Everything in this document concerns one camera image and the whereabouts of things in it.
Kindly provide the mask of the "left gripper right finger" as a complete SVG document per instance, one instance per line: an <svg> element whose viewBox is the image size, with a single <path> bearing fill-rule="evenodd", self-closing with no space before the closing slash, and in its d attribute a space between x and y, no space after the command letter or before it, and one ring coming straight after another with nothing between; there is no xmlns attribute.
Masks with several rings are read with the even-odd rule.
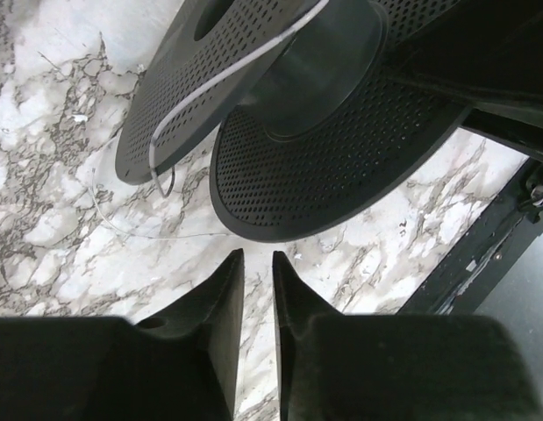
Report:
<svg viewBox="0 0 543 421"><path fill-rule="evenodd" d="M286 253L272 260L281 420L322 420L317 322L340 314L298 275Z"/></svg>

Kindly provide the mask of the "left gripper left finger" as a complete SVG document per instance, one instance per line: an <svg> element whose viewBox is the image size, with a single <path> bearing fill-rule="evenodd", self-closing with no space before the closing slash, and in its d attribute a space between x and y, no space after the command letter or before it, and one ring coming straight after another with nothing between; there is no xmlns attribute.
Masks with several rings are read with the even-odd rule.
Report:
<svg viewBox="0 0 543 421"><path fill-rule="evenodd" d="M245 284L236 249L191 291L137 323L147 335L141 402L150 420L231 420Z"/></svg>

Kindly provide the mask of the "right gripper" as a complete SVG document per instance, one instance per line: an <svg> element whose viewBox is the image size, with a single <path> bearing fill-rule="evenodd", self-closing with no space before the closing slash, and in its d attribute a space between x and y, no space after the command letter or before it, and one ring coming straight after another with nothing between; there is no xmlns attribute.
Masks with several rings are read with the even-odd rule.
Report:
<svg viewBox="0 0 543 421"><path fill-rule="evenodd" d="M416 86L543 112L543 1L459 1L389 53ZM543 128L473 110L463 129L543 163Z"/></svg>

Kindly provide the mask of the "black cable spool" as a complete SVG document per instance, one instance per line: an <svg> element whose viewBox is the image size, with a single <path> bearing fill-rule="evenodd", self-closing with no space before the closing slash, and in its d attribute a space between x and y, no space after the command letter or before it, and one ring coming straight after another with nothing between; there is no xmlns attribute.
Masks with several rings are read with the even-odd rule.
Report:
<svg viewBox="0 0 543 421"><path fill-rule="evenodd" d="M468 114L399 82L395 47L453 1L331 1L296 34L184 110L194 89L284 32L309 1L186 1L132 100L115 171L164 174L211 132L212 206L242 238L309 237L367 209L427 161Z"/></svg>

